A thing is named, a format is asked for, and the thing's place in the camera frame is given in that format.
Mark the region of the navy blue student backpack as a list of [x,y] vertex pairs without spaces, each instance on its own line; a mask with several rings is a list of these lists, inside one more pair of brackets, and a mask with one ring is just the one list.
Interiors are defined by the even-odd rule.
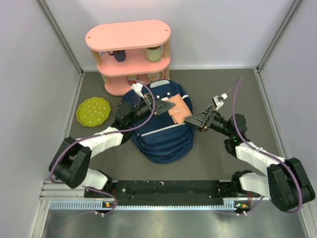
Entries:
[[[167,79],[147,85],[157,99],[180,95],[190,111],[192,102],[184,88]],[[132,131],[131,140],[142,154],[157,164],[171,163],[185,156],[193,147],[194,129],[184,123],[176,124],[168,113],[152,116],[142,127]]]

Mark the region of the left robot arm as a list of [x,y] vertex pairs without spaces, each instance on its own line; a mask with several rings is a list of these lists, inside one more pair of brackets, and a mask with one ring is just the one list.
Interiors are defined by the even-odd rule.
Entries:
[[74,189],[79,186],[91,187],[100,196],[112,192],[110,178],[97,170],[89,168],[90,160],[97,154],[115,146],[124,144],[131,138],[135,123],[146,124],[152,116],[158,116],[175,107],[175,103],[154,98],[147,93],[137,105],[123,101],[117,106],[115,120],[104,131],[91,136],[63,140],[50,166],[50,179],[57,178]]

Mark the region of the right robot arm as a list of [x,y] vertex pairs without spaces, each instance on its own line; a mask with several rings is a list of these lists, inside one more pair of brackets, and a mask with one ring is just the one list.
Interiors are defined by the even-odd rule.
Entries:
[[236,172],[231,190],[237,196],[248,191],[269,198],[280,211],[298,211],[315,200],[316,194],[307,173],[297,158],[285,159],[256,146],[246,136],[246,119],[234,114],[226,120],[213,105],[205,111],[185,118],[184,122],[198,131],[212,129],[228,138],[224,141],[228,154],[262,172]]

